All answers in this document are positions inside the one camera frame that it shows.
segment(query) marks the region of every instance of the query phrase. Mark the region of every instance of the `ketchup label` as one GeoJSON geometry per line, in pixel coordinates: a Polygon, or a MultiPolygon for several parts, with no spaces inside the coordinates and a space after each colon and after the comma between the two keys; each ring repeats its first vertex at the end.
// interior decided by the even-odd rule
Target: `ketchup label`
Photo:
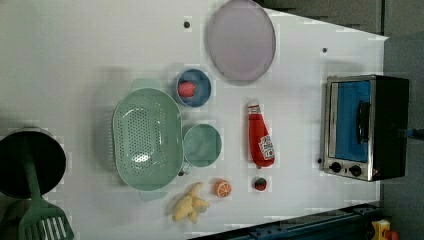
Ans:
{"type": "Polygon", "coordinates": [[[265,160],[270,160],[275,157],[274,146],[272,146],[271,137],[269,135],[261,138],[259,148],[265,160]]]}

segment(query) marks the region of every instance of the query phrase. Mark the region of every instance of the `toy food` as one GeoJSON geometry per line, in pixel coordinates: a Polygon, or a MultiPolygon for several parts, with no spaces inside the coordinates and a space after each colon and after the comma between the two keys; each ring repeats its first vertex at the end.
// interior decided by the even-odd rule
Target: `toy food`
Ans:
{"type": "Polygon", "coordinates": [[[258,191],[264,191],[266,189],[266,180],[265,178],[259,178],[255,181],[255,189],[258,191]]]}
{"type": "Polygon", "coordinates": [[[227,197],[231,193],[231,185],[226,180],[221,179],[215,183],[215,194],[218,197],[227,197]]]}
{"type": "Polygon", "coordinates": [[[198,198],[196,195],[202,187],[203,183],[196,183],[190,191],[180,199],[174,207],[174,213],[172,220],[174,222],[180,221],[181,219],[188,216],[192,223],[197,223],[197,212],[200,208],[207,208],[210,203],[198,198]]]}
{"type": "Polygon", "coordinates": [[[190,81],[182,82],[178,85],[178,94],[181,97],[193,97],[196,85],[190,81]]]}
{"type": "Polygon", "coordinates": [[[248,105],[250,154],[257,168],[269,167],[275,161],[274,147],[257,101],[248,105]]]}

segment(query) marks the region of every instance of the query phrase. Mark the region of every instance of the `plastic colander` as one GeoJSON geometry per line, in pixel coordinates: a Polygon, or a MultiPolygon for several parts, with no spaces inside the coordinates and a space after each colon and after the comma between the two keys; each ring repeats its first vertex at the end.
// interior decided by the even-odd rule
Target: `plastic colander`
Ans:
{"type": "Polygon", "coordinates": [[[143,88],[126,96],[113,115],[118,173],[141,191],[165,187],[183,163],[181,114],[162,91],[143,88]]]}

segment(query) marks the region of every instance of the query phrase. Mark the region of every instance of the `orange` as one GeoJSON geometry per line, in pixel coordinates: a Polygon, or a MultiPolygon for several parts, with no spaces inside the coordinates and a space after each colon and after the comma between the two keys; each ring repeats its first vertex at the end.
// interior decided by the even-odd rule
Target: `orange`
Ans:
{"type": "Polygon", "coordinates": [[[215,183],[215,194],[218,197],[226,197],[231,193],[231,185],[226,180],[221,179],[215,183]]]}

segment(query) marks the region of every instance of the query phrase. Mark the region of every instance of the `pink plate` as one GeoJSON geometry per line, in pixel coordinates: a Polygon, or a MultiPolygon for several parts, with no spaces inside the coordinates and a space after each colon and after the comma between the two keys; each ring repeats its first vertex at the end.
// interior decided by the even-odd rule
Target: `pink plate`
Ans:
{"type": "Polygon", "coordinates": [[[274,27],[255,2],[232,0],[210,22],[208,45],[216,67],[229,80],[257,80],[274,59],[274,27]]]}

